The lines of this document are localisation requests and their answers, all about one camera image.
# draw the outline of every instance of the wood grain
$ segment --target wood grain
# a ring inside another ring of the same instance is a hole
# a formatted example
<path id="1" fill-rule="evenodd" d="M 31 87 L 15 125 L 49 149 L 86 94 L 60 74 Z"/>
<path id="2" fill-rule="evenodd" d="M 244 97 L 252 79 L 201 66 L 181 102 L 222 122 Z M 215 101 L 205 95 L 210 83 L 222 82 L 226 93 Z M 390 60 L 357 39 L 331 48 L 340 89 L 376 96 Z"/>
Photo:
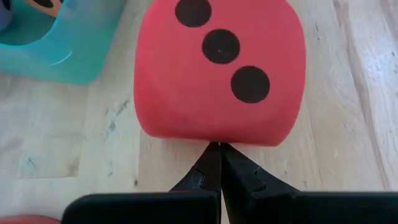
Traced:
<path id="1" fill-rule="evenodd" d="M 84 194 L 168 191 L 205 150 L 137 122 L 132 75 L 150 2 L 128 2 L 88 86 L 0 76 L 0 216 L 60 218 Z M 301 190 L 398 190 L 398 2 L 289 3 L 307 48 L 298 120 L 278 147 L 234 146 Z"/>

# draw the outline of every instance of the wooden table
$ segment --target wooden table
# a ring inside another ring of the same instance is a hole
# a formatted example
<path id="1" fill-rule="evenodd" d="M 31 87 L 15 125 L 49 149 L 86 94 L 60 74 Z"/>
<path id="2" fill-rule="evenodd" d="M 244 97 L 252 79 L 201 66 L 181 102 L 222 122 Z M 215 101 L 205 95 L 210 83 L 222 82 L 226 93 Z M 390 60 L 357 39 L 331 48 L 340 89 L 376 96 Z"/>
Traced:
<path id="1" fill-rule="evenodd" d="M 289 2 L 307 42 L 300 116 L 277 148 L 236 147 L 302 190 L 397 190 L 398 1 Z M 60 218 L 84 194 L 166 191 L 204 151 L 137 122 L 132 74 L 149 3 L 128 2 L 88 86 L 0 77 L 0 215 Z"/>

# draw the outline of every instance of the teal plastic bin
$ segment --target teal plastic bin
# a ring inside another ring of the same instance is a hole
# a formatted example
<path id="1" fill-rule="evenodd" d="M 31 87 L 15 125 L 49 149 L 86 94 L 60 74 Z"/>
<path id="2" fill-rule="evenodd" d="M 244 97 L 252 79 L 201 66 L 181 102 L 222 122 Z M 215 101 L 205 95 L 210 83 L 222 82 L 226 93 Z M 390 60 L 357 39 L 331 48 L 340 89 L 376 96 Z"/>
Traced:
<path id="1" fill-rule="evenodd" d="M 101 72 L 126 0 L 64 0 L 57 18 L 24 0 L 0 31 L 0 74 L 86 84 Z"/>

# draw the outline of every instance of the red object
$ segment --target red object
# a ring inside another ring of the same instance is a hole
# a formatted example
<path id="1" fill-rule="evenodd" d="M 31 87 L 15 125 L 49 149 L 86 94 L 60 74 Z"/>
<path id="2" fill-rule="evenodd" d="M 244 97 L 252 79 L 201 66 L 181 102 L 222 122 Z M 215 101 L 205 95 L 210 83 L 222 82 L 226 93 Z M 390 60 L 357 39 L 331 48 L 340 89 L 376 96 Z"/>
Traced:
<path id="1" fill-rule="evenodd" d="M 276 146 L 299 113 L 305 64 L 284 0 L 155 0 L 137 44 L 137 115 L 152 136 Z"/>
<path id="2" fill-rule="evenodd" d="M 60 222 L 40 216 L 24 215 L 8 218 L 0 218 L 0 224 L 59 224 Z"/>

